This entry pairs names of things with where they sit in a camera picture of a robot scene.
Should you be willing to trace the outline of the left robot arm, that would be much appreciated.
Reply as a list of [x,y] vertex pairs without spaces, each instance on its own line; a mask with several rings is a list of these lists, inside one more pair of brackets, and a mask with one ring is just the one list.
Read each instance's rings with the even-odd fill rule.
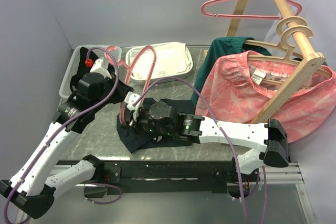
[[112,74],[86,73],[77,88],[61,104],[49,129],[26,164],[10,179],[1,180],[1,195],[38,219],[55,199],[82,182],[103,182],[104,161],[87,155],[75,166],[52,176],[50,173],[70,143],[95,119],[95,114],[109,103],[124,101],[133,88]]

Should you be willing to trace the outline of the black drawstring garment in basket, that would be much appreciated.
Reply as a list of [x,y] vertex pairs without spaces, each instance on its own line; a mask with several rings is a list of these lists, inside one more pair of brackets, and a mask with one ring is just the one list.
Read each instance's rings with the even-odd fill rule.
[[81,47],[79,49],[79,55],[80,55],[80,59],[79,59],[79,66],[78,66],[78,69],[77,69],[77,73],[71,77],[71,80],[70,80],[70,90],[71,92],[77,90],[77,87],[78,87],[78,82],[79,80],[86,74],[90,71],[90,67],[87,67],[86,66],[86,55],[87,55],[87,52],[89,51],[88,48],[86,47]]

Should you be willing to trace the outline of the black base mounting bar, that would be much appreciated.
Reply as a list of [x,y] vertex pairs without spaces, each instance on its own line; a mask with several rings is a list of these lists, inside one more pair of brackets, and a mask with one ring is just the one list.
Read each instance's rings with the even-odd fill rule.
[[228,184],[239,188],[232,161],[105,161],[92,181],[119,186],[124,193],[225,194]]

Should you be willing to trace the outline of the pink patterned shorts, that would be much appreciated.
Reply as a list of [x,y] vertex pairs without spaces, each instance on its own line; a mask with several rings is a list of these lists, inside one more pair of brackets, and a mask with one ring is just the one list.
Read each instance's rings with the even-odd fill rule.
[[[249,123],[278,90],[278,86],[256,84],[258,77],[284,82],[295,70],[284,62],[248,60],[258,56],[249,50],[222,56],[214,63],[202,87],[195,113],[220,121]],[[316,130],[335,108],[335,72],[328,66],[325,76],[314,73],[302,88],[272,116],[288,134],[288,142],[302,139]]]

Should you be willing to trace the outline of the beige wooden hanger rear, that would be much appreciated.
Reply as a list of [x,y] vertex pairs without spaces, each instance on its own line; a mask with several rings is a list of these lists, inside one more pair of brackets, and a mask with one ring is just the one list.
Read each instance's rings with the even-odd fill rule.
[[[287,28],[286,30],[282,30],[283,26],[288,25],[289,23],[297,23],[297,25]],[[288,37],[296,32],[304,33],[308,38],[313,37],[312,30],[307,26],[307,22],[304,18],[299,16],[290,16],[282,19],[276,28],[277,34],[280,36],[280,42],[277,44],[272,44],[264,41],[256,41],[256,40],[245,40],[244,44],[252,45],[252,46],[261,46],[261,47],[269,47],[273,49],[277,49],[280,51],[286,52],[285,58],[289,59],[290,56],[294,56],[296,58],[303,58],[301,53],[295,52],[295,46],[290,45],[288,43]]]

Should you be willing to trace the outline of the beige wooden hanger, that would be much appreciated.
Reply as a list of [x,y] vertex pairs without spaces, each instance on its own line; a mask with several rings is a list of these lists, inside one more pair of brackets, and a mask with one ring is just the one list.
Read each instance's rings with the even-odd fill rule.
[[[297,25],[287,28],[286,30],[282,30],[283,26],[288,25],[289,23],[297,23]],[[304,33],[308,38],[313,37],[312,30],[307,26],[307,22],[304,18],[299,16],[290,16],[282,19],[276,28],[277,34],[280,36],[280,42],[277,44],[272,44],[264,41],[256,41],[256,40],[245,40],[244,44],[252,45],[252,46],[261,46],[261,47],[269,47],[273,49],[277,49],[280,51],[286,52],[285,58],[289,59],[290,56],[294,56],[296,58],[303,58],[301,53],[295,52],[295,46],[290,45],[288,43],[288,37],[296,32]]]
[[280,36],[280,41],[277,44],[272,44],[269,42],[264,41],[256,41],[256,40],[246,40],[244,44],[252,45],[252,46],[260,46],[265,48],[271,48],[276,49],[279,51],[285,52],[285,56],[283,58],[276,57],[273,61],[283,61],[284,63],[288,63],[290,65],[297,66],[299,64],[299,61],[291,59],[291,56],[294,56],[296,58],[303,59],[302,53],[295,52],[295,46],[288,43],[288,37],[296,32],[304,33],[307,37],[311,38],[313,37],[312,30],[307,26],[306,23],[300,24],[299,22],[296,22],[297,25],[293,27],[289,27],[286,30],[282,30],[284,24],[278,23],[277,25],[277,34]]

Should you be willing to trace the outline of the green shorts on rack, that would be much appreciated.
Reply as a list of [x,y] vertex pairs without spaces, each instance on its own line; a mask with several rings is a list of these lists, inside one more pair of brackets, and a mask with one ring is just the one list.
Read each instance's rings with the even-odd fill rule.
[[199,93],[201,93],[204,83],[218,58],[239,54],[249,50],[265,56],[272,56],[272,54],[264,47],[245,44],[246,40],[255,39],[253,37],[221,37],[213,40],[196,76],[194,87]]

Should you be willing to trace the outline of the pink hanger rear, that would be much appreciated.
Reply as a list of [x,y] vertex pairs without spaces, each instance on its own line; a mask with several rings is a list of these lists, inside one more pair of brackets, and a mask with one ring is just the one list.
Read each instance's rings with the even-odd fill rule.
[[293,0],[273,0],[279,9],[280,16],[272,15],[246,15],[246,14],[220,14],[220,13],[209,13],[206,9],[209,6],[218,3],[224,3],[233,0],[209,0],[206,1],[202,7],[201,12],[204,16],[213,18],[230,18],[230,19],[265,19],[265,20],[281,20],[287,16],[298,16],[302,12],[302,5]]

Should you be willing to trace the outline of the aluminium frame rail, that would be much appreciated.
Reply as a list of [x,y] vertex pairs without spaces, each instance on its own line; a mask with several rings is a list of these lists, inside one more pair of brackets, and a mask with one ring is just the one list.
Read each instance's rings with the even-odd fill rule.
[[[77,161],[59,161],[52,170],[51,174],[61,172],[72,166]],[[306,223],[317,223],[312,205],[305,187],[305,182],[300,171],[298,163],[290,163],[286,168],[266,167],[267,183],[270,184],[294,184],[299,197],[300,206],[302,208]],[[15,221],[21,222],[27,217],[23,211],[18,210]]]

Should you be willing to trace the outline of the dark navy shorts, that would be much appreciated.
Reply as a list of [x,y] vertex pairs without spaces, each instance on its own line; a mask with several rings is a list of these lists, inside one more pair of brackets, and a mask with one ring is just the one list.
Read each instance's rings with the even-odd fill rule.
[[[194,114],[195,105],[192,100],[173,100],[173,99],[161,99],[160,101],[165,102],[170,105],[178,112]],[[172,136],[158,135],[156,133],[143,133],[138,135],[131,131],[128,131],[123,127],[119,120],[119,114],[117,115],[117,126],[116,126],[119,138],[124,146],[130,153],[134,153],[137,150],[144,150],[149,148],[162,148],[162,147],[182,147],[191,146],[190,141],[183,141],[174,139]]]

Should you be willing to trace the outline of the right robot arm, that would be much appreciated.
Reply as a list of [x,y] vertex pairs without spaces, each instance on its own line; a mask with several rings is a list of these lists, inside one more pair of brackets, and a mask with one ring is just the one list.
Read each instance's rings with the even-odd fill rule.
[[285,168],[289,165],[287,132],[278,120],[267,123],[242,124],[217,121],[182,113],[164,101],[155,102],[145,109],[133,100],[125,102],[125,128],[138,136],[156,140],[167,137],[178,145],[232,143],[249,150],[233,159],[230,168],[233,180],[242,181],[247,175],[270,166]]

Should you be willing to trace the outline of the grey plastic basket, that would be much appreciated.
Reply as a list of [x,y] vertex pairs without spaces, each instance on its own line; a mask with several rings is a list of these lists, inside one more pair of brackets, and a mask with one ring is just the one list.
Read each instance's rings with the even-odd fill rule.
[[[70,80],[72,76],[77,74],[77,70],[80,64],[80,48],[84,47],[87,49],[90,49],[92,47],[101,47],[101,48],[107,48],[109,46],[107,45],[81,45],[78,46],[74,49],[72,56],[70,58],[68,67],[66,69],[64,78],[62,80],[60,89],[59,89],[59,95],[61,98],[67,99],[71,95],[71,90],[70,90]],[[101,50],[93,50],[93,52],[98,56],[98,57],[104,57],[104,52]],[[120,61],[121,55],[122,55],[122,49],[119,46],[112,46],[112,49],[110,49],[110,52],[112,55],[115,57],[116,61]]]

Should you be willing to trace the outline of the beige wooden hanger front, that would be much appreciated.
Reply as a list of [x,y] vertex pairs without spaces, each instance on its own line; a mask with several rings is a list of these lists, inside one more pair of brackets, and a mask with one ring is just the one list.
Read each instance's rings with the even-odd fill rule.
[[282,30],[284,24],[278,23],[277,25],[277,34],[280,36],[280,41],[277,44],[272,44],[269,42],[264,41],[256,41],[256,40],[246,40],[244,44],[252,45],[252,46],[260,46],[265,48],[271,48],[276,49],[279,51],[285,52],[285,56],[283,58],[276,57],[273,61],[283,61],[284,63],[288,63],[290,65],[297,66],[299,64],[299,61],[291,59],[291,56],[294,56],[296,58],[303,59],[302,53],[295,52],[295,46],[288,43],[288,37],[296,32],[304,33],[307,37],[311,38],[313,37],[312,30],[307,26],[306,23],[300,24],[299,22],[296,22],[297,25],[293,27],[289,27],[286,30]]

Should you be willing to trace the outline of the wooden clothes rack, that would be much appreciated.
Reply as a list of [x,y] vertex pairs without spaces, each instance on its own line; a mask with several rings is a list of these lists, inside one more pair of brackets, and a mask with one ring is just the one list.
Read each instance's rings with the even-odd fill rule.
[[277,92],[264,105],[252,123],[266,122],[280,107],[289,100],[289,98],[314,74],[319,73],[327,77],[331,73],[321,68],[325,57],[320,52],[315,52],[309,38],[313,36],[312,30],[307,26],[307,22],[300,16],[294,15],[290,6],[295,6],[301,10],[299,4],[290,0],[273,0],[278,7],[280,16],[260,16],[243,14],[210,14],[206,11],[207,6],[226,2],[228,0],[210,0],[206,1],[201,12],[208,17],[231,18],[231,19],[277,19],[277,33],[280,36],[280,42],[274,45],[275,49],[285,50],[286,55],[280,57],[252,56],[252,60],[278,61],[294,65],[295,69],[285,82],[266,80],[266,83],[279,86]]

